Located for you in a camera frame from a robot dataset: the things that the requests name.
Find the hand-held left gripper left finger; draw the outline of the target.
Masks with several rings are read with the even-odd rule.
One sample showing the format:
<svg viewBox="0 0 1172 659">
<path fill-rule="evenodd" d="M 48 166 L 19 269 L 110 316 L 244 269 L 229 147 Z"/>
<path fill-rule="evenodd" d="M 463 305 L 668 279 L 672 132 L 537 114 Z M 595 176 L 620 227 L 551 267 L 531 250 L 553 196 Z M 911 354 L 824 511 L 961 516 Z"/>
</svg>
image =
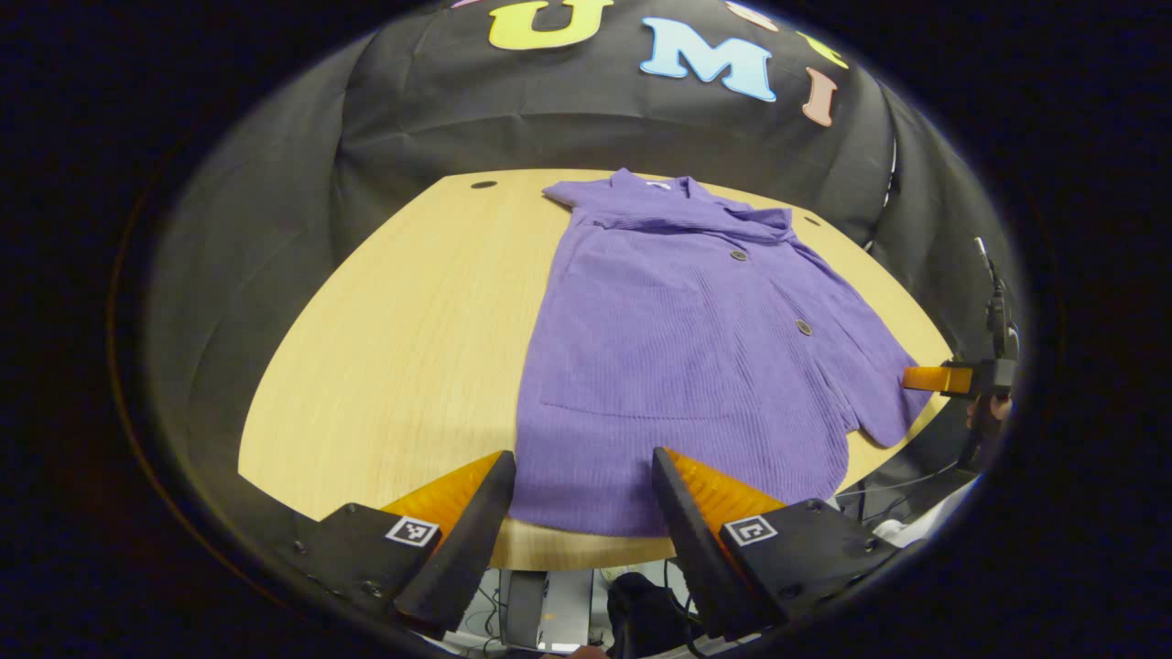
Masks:
<svg viewBox="0 0 1172 659">
<path fill-rule="evenodd" d="M 473 460 L 381 508 L 346 503 L 297 522 L 289 563 L 377 621 L 457 630 L 515 497 L 515 453 Z"/>
</svg>

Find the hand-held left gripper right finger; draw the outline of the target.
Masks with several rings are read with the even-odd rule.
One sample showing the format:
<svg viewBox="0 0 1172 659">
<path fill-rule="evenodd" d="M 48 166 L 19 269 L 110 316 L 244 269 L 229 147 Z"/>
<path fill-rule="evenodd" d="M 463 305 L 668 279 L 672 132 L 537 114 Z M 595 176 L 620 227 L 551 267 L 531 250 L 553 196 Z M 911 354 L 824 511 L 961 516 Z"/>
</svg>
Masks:
<svg viewBox="0 0 1172 659">
<path fill-rule="evenodd" d="M 900 553 L 819 498 L 783 503 L 669 448 L 650 482 L 700 621 L 728 641 L 823 614 Z"/>
</svg>

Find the purple knit cardigan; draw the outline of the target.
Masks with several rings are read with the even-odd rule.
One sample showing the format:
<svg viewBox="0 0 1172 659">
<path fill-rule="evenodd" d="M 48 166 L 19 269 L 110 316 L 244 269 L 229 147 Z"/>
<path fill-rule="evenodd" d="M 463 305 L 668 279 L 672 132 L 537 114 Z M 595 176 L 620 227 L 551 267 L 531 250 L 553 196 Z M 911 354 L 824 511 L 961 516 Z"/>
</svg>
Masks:
<svg viewBox="0 0 1172 659">
<path fill-rule="evenodd" d="M 516 406 L 515 519 L 665 535 L 657 448 L 782 503 L 829 498 L 851 433 L 890 448 L 928 405 L 902 385 L 917 360 L 791 209 L 627 168 L 544 195 L 570 220 Z"/>
</svg>

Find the black bag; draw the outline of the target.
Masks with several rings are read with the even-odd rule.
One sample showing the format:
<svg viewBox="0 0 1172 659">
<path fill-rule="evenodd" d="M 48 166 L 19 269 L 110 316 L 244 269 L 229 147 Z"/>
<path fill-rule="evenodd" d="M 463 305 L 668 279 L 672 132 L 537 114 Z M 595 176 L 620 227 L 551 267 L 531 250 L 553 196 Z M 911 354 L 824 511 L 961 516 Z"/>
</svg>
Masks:
<svg viewBox="0 0 1172 659">
<path fill-rule="evenodd" d="M 620 575 L 607 591 L 613 643 L 609 659 L 665 654 L 704 636 L 699 619 L 686 613 L 669 587 L 657 587 L 638 572 Z"/>
</svg>

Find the grey metal box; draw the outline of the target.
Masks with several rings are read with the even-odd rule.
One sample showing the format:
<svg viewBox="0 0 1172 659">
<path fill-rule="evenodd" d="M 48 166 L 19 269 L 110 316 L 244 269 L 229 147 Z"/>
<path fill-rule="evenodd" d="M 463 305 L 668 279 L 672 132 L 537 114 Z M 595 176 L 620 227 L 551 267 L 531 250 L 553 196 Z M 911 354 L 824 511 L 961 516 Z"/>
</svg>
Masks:
<svg viewBox="0 0 1172 659">
<path fill-rule="evenodd" d="M 500 639 L 510 648 L 572 654 L 590 645 L 593 570 L 500 573 Z"/>
</svg>

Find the white cloth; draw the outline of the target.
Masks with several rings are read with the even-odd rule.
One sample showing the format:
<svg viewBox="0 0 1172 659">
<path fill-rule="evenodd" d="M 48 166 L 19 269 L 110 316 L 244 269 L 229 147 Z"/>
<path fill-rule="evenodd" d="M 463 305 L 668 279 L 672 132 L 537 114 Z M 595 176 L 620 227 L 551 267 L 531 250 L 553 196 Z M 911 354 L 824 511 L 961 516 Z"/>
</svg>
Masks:
<svg viewBox="0 0 1172 659">
<path fill-rule="evenodd" d="M 970 489 L 980 480 L 982 477 L 977 476 L 970 483 L 959 488 L 958 491 L 950 492 L 949 496 L 936 503 L 928 512 L 922 512 L 913 522 L 883 521 L 872 530 L 872 534 L 879 539 L 892 544 L 892 546 L 899 546 L 899 549 L 906 549 L 906 546 L 912 546 L 917 542 L 929 539 L 932 535 L 936 534 L 950 519 L 955 510 L 963 504 L 965 498 L 970 495 Z"/>
</svg>

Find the black backdrop cloth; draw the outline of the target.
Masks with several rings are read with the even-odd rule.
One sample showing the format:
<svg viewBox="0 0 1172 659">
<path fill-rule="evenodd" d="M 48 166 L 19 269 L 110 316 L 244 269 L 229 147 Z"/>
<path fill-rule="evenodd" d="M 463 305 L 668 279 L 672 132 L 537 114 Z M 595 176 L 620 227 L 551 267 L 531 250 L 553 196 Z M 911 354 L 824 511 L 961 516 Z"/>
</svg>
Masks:
<svg viewBox="0 0 1172 659">
<path fill-rule="evenodd" d="M 950 349 L 982 349 L 974 242 L 1017 324 L 1033 321 L 1020 247 L 967 154 L 908 91 L 833 72 L 834 125 L 798 115 L 799 25 L 750 27 L 717 0 L 618 0 L 600 34 L 507 54 L 489 11 L 427 5 L 255 102 L 217 136 L 168 211 L 139 317 L 139 394 L 190 516 L 254 561 L 293 510 L 237 474 L 245 406 L 294 317 L 394 212 L 448 175 L 635 167 L 793 201 L 858 243 L 924 305 Z"/>
</svg>

